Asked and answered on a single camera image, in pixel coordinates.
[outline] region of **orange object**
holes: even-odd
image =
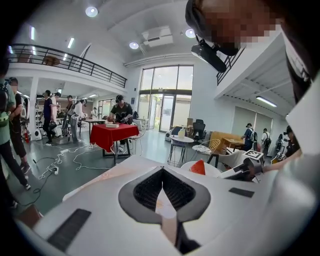
[[[197,161],[194,165],[192,165],[190,167],[190,172],[193,172],[196,174],[206,175],[205,162],[202,159],[200,159],[199,161]]]

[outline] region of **white shirt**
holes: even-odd
[[[264,142],[267,138],[270,138],[270,133],[268,131],[262,134],[261,141]]]
[[[82,112],[82,103],[81,102],[75,104],[74,112],[76,115],[78,115],[81,118],[85,117],[85,114]]]

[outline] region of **fluorescent light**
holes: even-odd
[[[139,44],[137,42],[131,42],[131,43],[129,43],[129,46],[131,49],[138,49],[139,48]]]
[[[90,18],[93,18],[98,15],[98,10],[96,7],[89,6],[87,9],[85,9],[85,14]]]
[[[71,39],[70,39],[70,42],[69,42],[69,44],[68,44],[68,48],[71,48],[71,46],[72,46],[72,43],[74,42],[74,38],[73,37],[71,37]]]
[[[8,46],[8,50],[11,54],[14,54],[14,51],[12,50],[12,47],[10,45]]]
[[[32,40],[35,40],[35,28],[33,26],[31,26],[31,30],[30,30],[30,38]]]
[[[196,37],[196,33],[194,32],[194,30],[192,28],[189,28],[185,31],[185,35],[188,38],[195,38]]]
[[[267,100],[267,99],[265,99],[263,97],[257,96],[256,99],[259,100],[259,101],[262,101],[264,103],[267,103],[272,107],[276,107],[277,106],[276,104],[272,103],[271,101],[269,101],[269,100]]]

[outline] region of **black pants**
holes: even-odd
[[[10,122],[9,124],[10,138],[12,141],[13,149],[20,158],[23,158],[27,153],[21,137],[20,120],[15,120],[12,123]]]
[[[51,122],[50,118],[45,118],[44,119],[44,124],[43,124],[43,130],[46,132],[46,135],[48,136],[49,142],[52,142],[52,135],[55,134],[52,130],[49,130],[49,124]]]
[[[0,155],[3,157],[4,161],[6,162],[10,170],[13,172],[13,174],[16,176],[16,178],[19,180],[21,185],[26,186],[28,181],[26,180],[16,159],[14,159],[14,155],[12,154],[9,140],[6,143],[0,145]]]

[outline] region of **vr headset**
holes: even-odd
[[[238,53],[239,47],[236,47],[234,43],[218,44],[214,42],[215,38],[217,38],[214,34],[214,29],[205,26],[205,17],[196,8],[195,2],[196,0],[189,0],[185,9],[186,23],[194,30],[196,40],[198,41],[198,44],[191,48],[191,52],[193,55],[209,63],[218,72],[223,73],[227,70],[227,66],[217,56],[217,52],[220,51],[227,56],[234,56]],[[205,39],[213,42],[213,46],[209,46]]]

